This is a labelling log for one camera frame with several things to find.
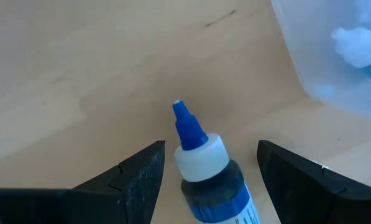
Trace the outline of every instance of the blue nozzle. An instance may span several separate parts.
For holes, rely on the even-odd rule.
[[[181,140],[183,150],[192,150],[202,146],[209,138],[202,130],[196,117],[186,108],[184,102],[177,100],[173,104],[177,121],[175,126]]]

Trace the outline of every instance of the wooden table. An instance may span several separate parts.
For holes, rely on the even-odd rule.
[[[0,187],[74,187],[165,139],[153,223],[194,223],[177,99],[222,136],[262,223],[279,221],[259,139],[371,185],[371,119],[305,95],[269,0],[0,1]]]

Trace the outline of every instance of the bottle label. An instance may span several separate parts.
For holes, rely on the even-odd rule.
[[[191,206],[199,224],[260,224],[260,218],[253,204],[253,199],[244,184],[237,195],[228,202],[214,207]]]

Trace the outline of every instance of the clear plastic container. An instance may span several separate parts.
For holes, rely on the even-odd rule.
[[[272,0],[306,92],[371,116],[371,0]]]

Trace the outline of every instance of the bottle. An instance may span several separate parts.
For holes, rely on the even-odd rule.
[[[371,30],[357,27],[345,30],[340,27],[332,33],[336,52],[350,65],[371,77]]]
[[[184,102],[173,104],[181,146],[175,161],[181,190],[200,223],[260,224],[239,165],[218,134],[206,134]]]

